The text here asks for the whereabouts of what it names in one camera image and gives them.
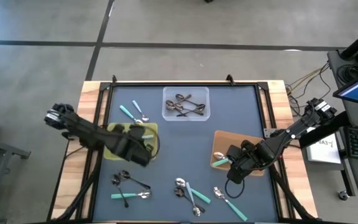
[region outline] teal-handled spoon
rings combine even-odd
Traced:
[[[119,198],[127,198],[127,197],[136,197],[140,196],[142,199],[147,199],[152,195],[152,192],[150,190],[143,190],[139,194],[112,194],[111,199],[119,199]]]
[[[221,152],[214,152],[214,157],[218,161],[212,163],[212,166],[220,166],[220,165],[225,164],[227,162],[231,163],[231,161],[226,156],[224,156],[224,154],[221,153]]]
[[[224,198],[221,189],[219,189],[218,187],[214,187],[214,194],[217,198],[223,199],[244,222],[247,221],[248,218],[238,208],[236,208],[236,206],[234,206],[231,202],[229,202],[228,199]]]
[[[177,187],[181,187],[181,188],[185,188],[186,187],[186,181],[183,180],[182,178],[176,178],[175,179],[175,185]],[[204,196],[203,194],[199,193],[198,191],[196,191],[195,189],[191,189],[191,192],[193,194],[195,194],[197,197],[201,198],[204,202],[206,203],[211,203],[211,199],[209,199],[208,197]]]
[[[130,117],[131,119],[133,119],[133,120],[135,121],[135,123],[143,123],[143,121],[141,121],[141,120],[139,120],[139,119],[136,119],[136,118],[134,117],[134,115],[132,115],[131,112],[129,112],[129,111],[127,110],[127,108],[125,108],[125,106],[120,105],[119,108],[120,108],[126,115],[128,115],[128,117]]]

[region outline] wooden table frame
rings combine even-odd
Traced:
[[[273,81],[116,81],[113,82],[84,82],[81,91],[80,102],[77,113],[84,119],[93,121],[95,124],[102,124],[105,127],[108,124],[108,115],[110,112],[111,100],[114,94],[115,86],[229,86],[243,85],[254,86],[257,102],[260,108],[260,117],[263,128],[287,128],[293,123],[292,113],[290,111],[287,94],[285,92],[284,82],[281,80]],[[66,154],[79,148],[78,141],[70,141]],[[81,200],[80,206],[75,215],[71,217],[83,222],[92,222],[94,202],[96,200],[96,189],[99,178],[101,160],[103,158],[103,149],[98,151],[79,151],[72,155],[67,161],[62,162],[62,169],[59,174],[57,186],[48,213],[47,220],[59,217],[62,212],[70,205],[75,198],[80,187],[95,170],[96,181],[87,192],[86,197]],[[276,168],[285,182],[291,187],[291,191],[298,198],[301,204],[313,216],[317,217],[316,207],[311,194],[305,164],[301,151],[295,147],[288,147],[283,157],[276,162]],[[287,200],[280,187],[272,179],[272,188],[274,193],[275,207],[278,220],[282,218],[299,217],[294,212],[289,200]]]

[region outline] concrete floor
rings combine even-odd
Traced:
[[[0,0],[0,40],[96,42],[107,4]],[[358,0],[116,0],[104,41],[345,47],[357,37]],[[92,53],[93,47],[0,45],[0,140],[32,151],[28,161],[11,162],[0,188],[0,218],[8,223],[46,219],[67,142],[43,118],[54,103],[78,103]],[[113,74],[120,80],[216,80],[230,73],[291,83],[326,61],[325,52],[102,48],[93,80]],[[323,78],[336,89],[329,70]],[[326,91],[316,78],[300,103]],[[340,100],[325,100],[343,110]],[[336,197],[344,188],[340,173],[306,168],[319,216],[358,223],[358,197]]]

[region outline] plastic bin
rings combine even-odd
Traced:
[[[204,115],[198,115],[196,113],[188,113],[187,116],[177,117],[179,111],[177,110],[168,110],[166,109],[165,102],[170,100],[174,103],[177,103],[179,100],[176,98],[176,94],[181,94],[184,97],[191,95],[188,99],[191,102],[197,104],[205,104],[205,109],[203,110]],[[209,106],[209,89],[206,87],[165,87],[162,93],[162,116],[166,121],[206,121],[209,116],[211,116],[211,110]],[[196,108],[194,104],[191,104],[187,101],[182,101],[180,104],[189,110]]]

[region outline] desk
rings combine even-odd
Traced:
[[[186,81],[192,83],[222,83],[222,81]],[[236,81],[236,83],[255,83],[256,81]],[[267,83],[270,101],[272,104],[272,111],[275,118],[277,128],[286,128],[293,123],[292,114],[289,107],[287,94],[285,91],[284,82],[281,80],[261,81]],[[117,83],[140,83],[136,82],[117,82]],[[84,119],[92,121],[94,119],[96,102],[98,99],[99,87],[101,82],[84,82],[81,91],[80,102],[77,106],[77,113]],[[267,98],[264,92],[261,91],[261,104],[263,106],[264,117],[267,127],[271,127],[271,120],[269,119],[269,110]],[[104,117],[104,109],[106,107],[107,93],[104,92],[103,102],[100,110],[99,123],[102,123]],[[80,147],[78,142],[72,141],[69,143],[67,153],[74,151]],[[82,150],[70,156],[62,167],[62,173],[57,183],[54,198],[52,200],[51,209],[48,218],[57,218],[69,206],[75,195],[78,193],[84,171],[86,150]],[[313,216],[317,217],[316,207],[314,205],[313,196],[311,193],[308,176],[306,173],[305,164],[303,162],[302,153],[298,148],[289,147],[285,150],[284,162],[286,165],[286,172],[288,182],[292,192],[295,194],[301,204]],[[288,216],[288,210],[285,203],[285,197],[282,192],[279,192],[280,203],[282,205],[283,216]],[[90,191],[85,197],[83,207],[83,217],[86,216],[90,202]]]

